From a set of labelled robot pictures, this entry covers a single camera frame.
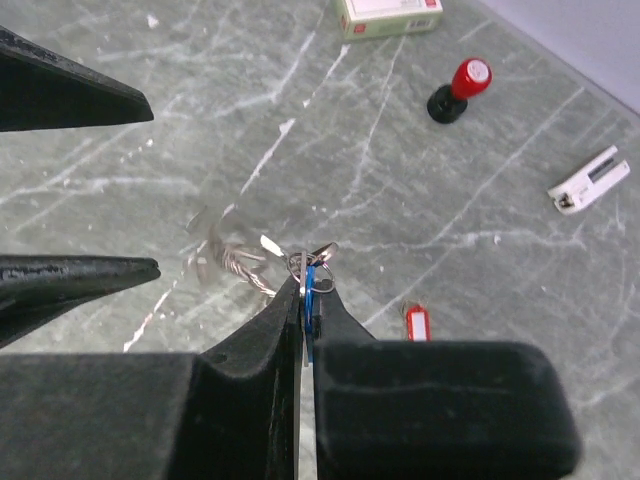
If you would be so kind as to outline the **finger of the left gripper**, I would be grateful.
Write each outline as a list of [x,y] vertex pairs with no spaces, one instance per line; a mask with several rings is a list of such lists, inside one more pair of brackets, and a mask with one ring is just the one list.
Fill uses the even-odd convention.
[[124,125],[154,119],[145,95],[1,29],[1,130]]
[[1,346],[70,310],[161,276],[152,258],[2,255]]

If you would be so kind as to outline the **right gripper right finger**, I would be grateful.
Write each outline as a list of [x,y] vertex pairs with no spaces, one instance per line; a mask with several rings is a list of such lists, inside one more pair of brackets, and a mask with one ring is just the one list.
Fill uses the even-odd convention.
[[379,340],[337,293],[315,299],[322,479],[560,479],[582,440],[559,376],[514,341]]

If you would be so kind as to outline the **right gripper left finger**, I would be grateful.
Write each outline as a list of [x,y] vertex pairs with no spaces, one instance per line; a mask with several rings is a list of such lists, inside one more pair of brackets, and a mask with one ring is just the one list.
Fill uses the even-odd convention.
[[5,479],[294,479],[298,288],[209,350],[1,359]]

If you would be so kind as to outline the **red tagged key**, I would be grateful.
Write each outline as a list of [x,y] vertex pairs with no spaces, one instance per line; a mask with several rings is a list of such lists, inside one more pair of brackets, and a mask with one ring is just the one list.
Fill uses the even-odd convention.
[[405,320],[407,338],[409,341],[430,341],[430,314],[426,306],[414,301],[405,301],[401,309]]

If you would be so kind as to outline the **large silver keyring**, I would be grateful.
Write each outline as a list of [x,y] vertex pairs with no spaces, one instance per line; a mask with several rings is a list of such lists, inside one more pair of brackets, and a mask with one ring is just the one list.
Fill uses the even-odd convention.
[[[272,239],[262,235],[259,245],[261,253],[252,253],[243,244],[228,243],[219,239],[210,240],[209,247],[212,259],[220,268],[238,276],[270,298],[276,295],[276,291],[263,275],[268,269],[267,253],[284,262],[289,275],[299,283],[300,295],[330,293],[335,288],[335,276],[327,262],[338,252],[339,246],[336,242],[312,252],[288,253]],[[320,267],[329,275],[330,284],[326,289],[315,286],[315,275],[310,272],[312,267]]]

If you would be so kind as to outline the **blue tagged key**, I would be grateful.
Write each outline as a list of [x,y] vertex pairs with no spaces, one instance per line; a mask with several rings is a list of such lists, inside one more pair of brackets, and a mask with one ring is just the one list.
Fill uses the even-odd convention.
[[[302,301],[301,329],[303,334],[303,364],[307,367],[313,362],[314,327],[312,321],[315,294],[325,294],[335,288],[335,276],[327,265],[328,260],[336,253],[337,246],[333,243],[312,253],[303,251],[300,254],[299,292]],[[328,274],[327,288],[315,287],[315,272],[317,268]]]

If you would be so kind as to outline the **silver keys bunch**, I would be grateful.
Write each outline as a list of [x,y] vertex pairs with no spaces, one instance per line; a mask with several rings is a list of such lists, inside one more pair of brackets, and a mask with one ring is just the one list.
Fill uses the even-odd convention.
[[208,206],[203,206],[187,223],[189,234],[204,235],[203,244],[196,248],[186,261],[188,270],[195,273],[201,287],[210,287],[221,274],[234,275],[246,282],[246,275],[239,260],[242,244],[222,239],[212,220]]

